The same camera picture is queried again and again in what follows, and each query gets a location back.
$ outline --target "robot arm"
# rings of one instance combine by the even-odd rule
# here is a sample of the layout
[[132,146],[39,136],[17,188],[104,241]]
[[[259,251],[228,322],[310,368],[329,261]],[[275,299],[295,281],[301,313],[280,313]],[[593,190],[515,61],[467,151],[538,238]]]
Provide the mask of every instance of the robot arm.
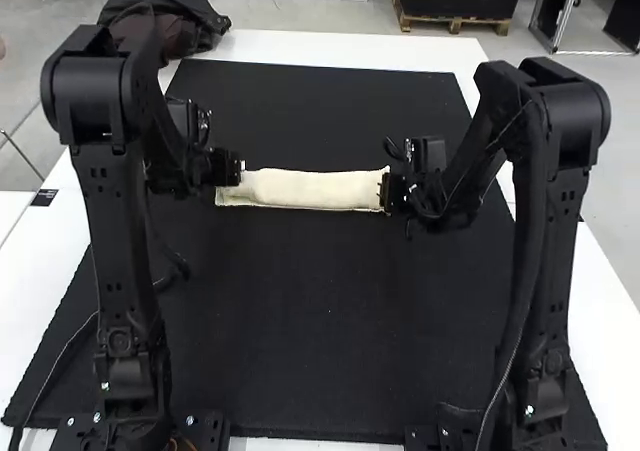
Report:
[[[145,188],[184,197],[240,182],[239,157],[206,147],[208,114],[191,102],[165,102],[157,78],[161,50],[151,23],[140,39],[117,48],[106,28],[81,26],[42,72],[42,104],[69,146],[89,218],[99,297],[99,411],[93,422],[85,421],[101,449],[161,450],[173,433],[169,350],[149,268]],[[228,425],[219,429],[228,433]],[[61,434],[53,448],[79,446],[67,439],[85,438]],[[225,441],[189,439],[203,451]]]
[[[381,201],[387,211],[406,213],[427,229],[468,225],[504,161],[513,163],[511,304],[496,359],[495,393],[478,422],[463,424],[479,430],[475,451],[571,442],[571,271],[589,172],[609,131],[609,100],[596,83],[548,59],[527,59],[519,69],[484,63],[475,81],[480,103],[448,163],[442,139],[407,139],[402,151],[386,143],[400,170],[385,177]],[[492,433],[498,412],[499,432]],[[463,436],[446,434],[443,447],[468,449]]]

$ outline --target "rolled towel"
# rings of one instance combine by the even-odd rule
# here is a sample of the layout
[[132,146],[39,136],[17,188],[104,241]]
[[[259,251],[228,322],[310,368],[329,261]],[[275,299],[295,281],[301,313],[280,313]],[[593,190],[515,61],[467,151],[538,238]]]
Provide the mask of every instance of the rolled towel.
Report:
[[218,206],[384,212],[380,183],[389,167],[374,171],[315,173],[264,168],[244,171],[239,186],[218,188]]

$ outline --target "cable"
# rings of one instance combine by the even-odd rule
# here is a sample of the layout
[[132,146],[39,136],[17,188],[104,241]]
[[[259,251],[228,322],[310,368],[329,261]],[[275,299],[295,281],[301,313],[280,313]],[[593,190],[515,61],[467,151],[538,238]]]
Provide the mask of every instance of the cable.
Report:
[[[522,115],[522,113],[525,112],[526,108],[531,103],[532,103],[532,101],[529,100],[524,105],[522,105],[520,107],[518,112],[500,130],[500,132],[498,133],[496,138],[493,141],[491,141],[489,144],[487,144],[487,146],[485,147],[485,152],[486,153],[492,153],[492,152],[495,151],[494,150],[495,146],[499,143],[499,141],[502,139],[504,134],[511,129],[511,127],[516,122],[516,120]],[[418,185],[418,178],[419,177],[416,176],[416,173],[412,170],[411,163],[409,161],[409,157],[406,156],[404,153],[402,153],[402,151],[400,150],[398,145],[389,136],[387,136],[385,138],[385,141],[383,143],[383,147],[384,147],[385,151],[387,152],[387,154],[390,157],[392,157],[396,161],[400,161],[400,162],[403,163],[403,166],[404,166],[403,174],[405,176],[406,183],[407,183],[407,189],[409,191],[409,194],[407,196],[407,201],[409,202],[409,204],[411,204],[411,206],[414,209],[414,211],[416,212],[416,214],[420,218],[425,219],[427,221],[437,221],[439,219],[442,219],[445,216],[446,212],[448,211],[451,202],[453,201],[451,198],[453,196],[455,196],[455,194],[458,191],[460,185],[465,180],[465,178],[468,176],[468,173],[469,173],[471,168],[467,169],[465,174],[460,176],[460,178],[458,179],[458,181],[454,185],[453,190],[451,191],[451,193],[448,196],[445,196],[444,205],[442,206],[441,211],[438,212],[438,213],[434,213],[433,211],[431,211],[430,208],[427,207],[426,203],[428,203],[428,199],[424,196],[424,188],[428,187],[428,186],[425,186],[424,182],[422,182],[422,183],[420,183],[420,185]],[[440,174],[439,173],[436,175],[436,179],[440,179]]]
[[[497,148],[499,147],[504,134],[511,129],[513,124],[526,111],[527,107],[531,105],[532,102],[532,100],[529,100],[524,105],[522,105],[518,112],[506,123],[506,125],[500,130],[500,132],[497,133],[495,139],[493,139],[490,143],[487,144],[487,146],[485,146],[484,151],[486,154],[490,155],[498,150]],[[500,347],[501,349],[505,350],[502,353],[502,357],[503,359],[506,357],[506,363],[504,364],[504,370],[502,374],[499,375],[500,379],[497,383],[491,400],[484,411],[474,448],[475,451],[480,451],[487,424],[490,422],[491,417],[495,412],[495,405],[504,391],[505,385],[509,378],[509,374],[511,373],[511,369],[513,368],[513,363],[515,361],[520,343],[522,341],[524,326],[526,324],[528,311],[533,299],[537,275],[540,268],[540,256],[542,253],[544,239],[544,221],[546,219],[544,200],[546,163],[544,157],[541,155],[540,150],[542,137],[534,135],[530,137],[530,140],[532,145],[532,152],[531,159],[528,162],[530,171],[530,179],[528,184],[530,185],[531,199],[528,200],[529,212],[527,213],[527,215],[531,217],[531,224],[527,235],[524,236],[525,244],[521,254],[523,256],[523,267],[519,276],[519,281],[515,286],[515,298],[510,308],[511,312],[509,313],[507,318],[505,332],[503,335],[503,342]],[[429,189],[429,187],[434,184],[433,181],[425,182],[425,176],[418,176],[418,174],[413,171],[411,163],[409,161],[410,156],[406,156],[404,153],[402,153],[400,151],[400,148],[390,137],[387,137],[385,139],[384,149],[387,154],[393,159],[403,163],[404,177],[408,189],[408,195],[406,199],[407,202],[412,206],[416,214],[426,220],[438,220],[444,217],[451,202],[453,201],[452,197],[455,196],[459,186],[468,176],[471,168],[469,168],[465,172],[465,174],[460,177],[460,179],[454,185],[451,193],[448,196],[444,197],[444,205],[442,206],[441,211],[439,213],[434,213],[428,207],[429,201],[427,196],[425,195],[425,190]],[[434,179],[440,179],[440,176],[437,175]],[[498,358],[497,369],[500,369],[502,367],[500,366],[500,361],[502,361],[503,359],[500,359],[500,356],[498,356]]]
[[523,256],[523,270],[520,273],[520,280],[516,286],[516,292],[514,293],[515,301],[510,308],[503,335],[503,343],[500,346],[500,348],[505,350],[505,353],[508,353],[508,359],[504,365],[504,371],[501,374],[500,381],[498,382],[495,392],[493,393],[493,396],[491,397],[491,400],[483,414],[480,430],[478,431],[478,438],[474,447],[475,451],[480,451],[487,423],[490,422],[492,414],[494,414],[496,409],[495,405],[502,395],[507,380],[509,379],[509,374],[511,373],[513,363],[522,341],[522,335],[529,315],[529,309],[533,300],[538,272],[540,269],[540,259],[544,244],[544,222],[546,220],[546,162],[541,154],[541,150],[536,149],[536,145],[539,148],[542,147],[541,141],[543,137],[534,135],[533,138],[534,139],[531,141],[533,149],[531,153],[531,160],[529,161],[529,192],[531,199],[529,199],[527,203],[529,207],[527,215],[531,216],[531,224],[527,235],[521,237],[525,243],[521,254],[521,256]]
[[[168,289],[168,287],[175,281],[176,278],[177,278],[177,276],[174,274],[173,276],[165,276],[164,278],[158,279],[153,283],[153,288],[157,293],[161,293],[163,291],[166,291],[166,289]],[[33,412],[35,411],[36,407],[38,406],[38,404],[40,402],[40,398],[44,394],[46,388],[49,386],[49,383],[51,381],[52,376],[56,373],[58,365],[60,364],[60,361],[62,360],[64,355],[67,353],[68,349],[73,344],[75,344],[76,340],[83,333],[83,331],[88,329],[90,325],[96,324],[98,322],[98,319],[97,319],[98,317],[99,317],[98,316],[98,311],[94,311],[87,318],[87,320],[82,324],[82,326],[80,326],[76,330],[76,332],[73,333],[71,338],[69,338],[69,340],[62,347],[62,350],[60,351],[60,353],[56,357],[55,361],[53,362],[53,366],[51,367],[51,370],[49,371],[49,374],[47,375],[47,377],[45,378],[44,382],[42,383],[42,386],[40,387],[40,390],[38,391],[38,394],[36,395],[36,398],[34,399],[33,403],[31,404],[31,408],[29,409],[29,412],[27,413],[27,416],[24,419],[22,425],[16,426],[16,427],[13,428],[13,431],[11,433],[11,440],[9,441],[8,451],[19,451],[19,449],[20,449],[20,441],[22,440],[22,435],[24,433],[24,428],[27,426],[27,423],[31,419],[31,416],[33,415]]]
[[193,443],[189,440],[189,438],[182,438],[184,440],[185,443],[187,443],[187,446],[189,446],[189,448],[191,448],[191,451],[198,451],[198,448],[196,448]]
[[26,427],[27,423],[31,419],[31,415],[33,414],[33,411],[35,410],[36,406],[38,405],[38,402],[40,401],[40,398],[42,397],[45,389],[47,388],[47,385],[49,384],[49,381],[51,380],[51,377],[56,372],[58,364],[60,363],[60,361],[64,357],[64,355],[67,352],[67,350],[75,343],[75,341],[78,338],[78,336],[85,329],[87,329],[90,324],[96,322],[96,318],[97,317],[98,317],[98,311],[93,312],[91,314],[91,316],[89,316],[87,318],[87,320],[84,322],[84,324],[82,326],[80,326],[76,330],[75,333],[73,333],[73,336],[71,336],[71,338],[69,338],[69,340],[62,347],[62,351],[60,351],[60,353],[58,354],[58,357],[53,362],[53,366],[51,367],[51,371],[49,371],[49,374],[45,378],[44,383],[42,383],[42,386],[40,387],[40,390],[38,391],[38,394],[36,395],[36,399],[34,399],[33,404],[31,405],[31,408],[29,409],[29,412],[27,413],[27,416],[25,417],[22,425],[21,426],[16,426],[15,428],[13,428],[13,432],[11,433],[11,441],[9,442],[9,451],[19,451],[19,449],[20,449],[20,440],[22,439],[22,434],[23,434],[24,428]]
[[[189,262],[180,253],[171,249],[171,247],[165,242],[165,240],[158,232],[158,228],[155,225],[155,221],[151,213],[151,206],[149,203],[149,190],[146,187],[144,190],[144,204],[146,208],[147,223],[149,224],[151,237],[160,248],[160,252],[165,256],[165,258],[169,260],[169,262],[171,262],[171,264],[173,264],[175,269],[182,275],[182,279],[188,281],[191,277],[191,267],[189,266]],[[165,278],[166,281],[169,281],[171,279],[169,276],[165,276]]]

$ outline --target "gray floor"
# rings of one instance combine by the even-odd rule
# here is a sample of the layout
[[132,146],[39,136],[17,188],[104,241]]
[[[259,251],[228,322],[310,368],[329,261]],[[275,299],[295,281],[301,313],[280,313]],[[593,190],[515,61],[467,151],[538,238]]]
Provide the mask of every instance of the gray floor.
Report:
[[[390,0],[352,3],[324,0],[211,0],[231,16],[235,28],[400,34]],[[38,76],[46,57],[82,22],[95,21],[105,0],[0,0],[0,35],[8,55],[0,61],[0,127],[9,131],[37,103]],[[464,28],[476,37],[490,59],[513,64],[544,49],[527,30],[534,0],[521,0],[508,37],[483,27]],[[583,0],[570,20],[562,49],[614,50],[604,36],[604,15],[591,0]],[[443,26],[425,26],[414,34],[448,36]],[[640,176],[640,58],[557,56],[559,62],[600,82],[613,104],[609,139],[592,173],[583,215],[618,275],[640,307],[640,243],[638,176]],[[40,109],[14,134],[15,140],[42,173],[49,172],[62,148]],[[37,176],[10,146],[0,149],[0,189],[36,189]]]

